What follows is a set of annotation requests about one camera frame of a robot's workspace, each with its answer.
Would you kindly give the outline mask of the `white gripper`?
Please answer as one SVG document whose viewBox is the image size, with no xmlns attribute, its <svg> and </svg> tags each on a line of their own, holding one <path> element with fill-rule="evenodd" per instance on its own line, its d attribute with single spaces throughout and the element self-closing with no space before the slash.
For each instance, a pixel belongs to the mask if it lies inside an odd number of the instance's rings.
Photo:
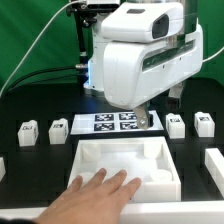
<svg viewBox="0 0 224 224">
<path fill-rule="evenodd" d="M 148 129 L 150 114 L 145 102 L 200 71 L 203 59 L 203 32 L 200 25 L 186 35 L 185 52 L 149 68 L 143 64 L 158 53 L 165 41 L 150 44 L 110 42 L 104 51 L 103 83 L 106 100 L 113 106 L 134 109 L 137 126 Z"/>
</svg>

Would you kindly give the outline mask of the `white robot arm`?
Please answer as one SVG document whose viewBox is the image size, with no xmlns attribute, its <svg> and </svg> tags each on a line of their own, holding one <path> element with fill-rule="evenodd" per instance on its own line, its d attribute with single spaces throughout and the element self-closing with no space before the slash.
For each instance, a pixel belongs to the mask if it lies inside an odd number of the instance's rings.
<svg viewBox="0 0 224 224">
<path fill-rule="evenodd" d="M 184 81 L 200 71 L 203 32 L 198 0 L 87 0 L 93 14 L 93 55 L 85 88 L 151 125 L 148 103 L 166 92 L 180 107 Z"/>
</svg>

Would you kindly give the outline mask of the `bare human hand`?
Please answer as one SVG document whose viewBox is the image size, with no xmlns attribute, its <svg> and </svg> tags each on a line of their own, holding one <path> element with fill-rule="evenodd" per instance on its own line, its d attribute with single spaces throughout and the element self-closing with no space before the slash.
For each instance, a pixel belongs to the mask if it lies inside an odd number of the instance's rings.
<svg viewBox="0 0 224 224">
<path fill-rule="evenodd" d="M 105 180 L 106 170 L 100 169 L 93 178 L 82 185 L 77 176 L 42 214 L 34 219 L 35 224 L 118 224 L 120 213 L 141 185 L 134 178 L 123 185 L 125 170 Z"/>
</svg>

